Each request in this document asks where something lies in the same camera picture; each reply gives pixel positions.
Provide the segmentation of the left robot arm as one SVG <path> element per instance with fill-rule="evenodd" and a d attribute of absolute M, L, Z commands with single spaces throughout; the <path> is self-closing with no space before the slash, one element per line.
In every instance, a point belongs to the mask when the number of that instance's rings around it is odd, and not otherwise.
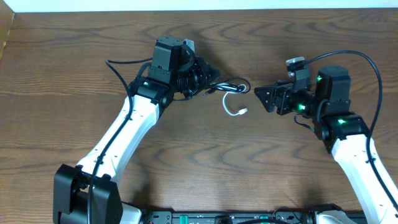
<path fill-rule="evenodd" d="M 181 93 L 190 100 L 220 73 L 195 54 L 192 40 L 159 37 L 141 65 L 123 107 L 99 143 L 75 166 L 63 164 L 54 177 L 54 223 L 139 223 L 142 211 L 121 200 L 124 170 L 148 130 Z"/>

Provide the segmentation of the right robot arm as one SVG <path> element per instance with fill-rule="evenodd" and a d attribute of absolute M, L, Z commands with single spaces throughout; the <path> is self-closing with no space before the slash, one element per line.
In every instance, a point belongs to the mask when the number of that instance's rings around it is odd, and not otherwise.
<path fill-rule="evenodd" d="M 346 68 L 330 65 L 319 69 L 315 92 L 310 92 L 309 71 L 301 67 L 295 80 L 255 88 L 267 112 L 285 115 L 293 111 L 314 126 L 311 131 L 347 176 L 368 223 L 397 223 L 392 199 L 397 187 L 383 166 L 362 117 L 349 110 L 351 79 Z"/>

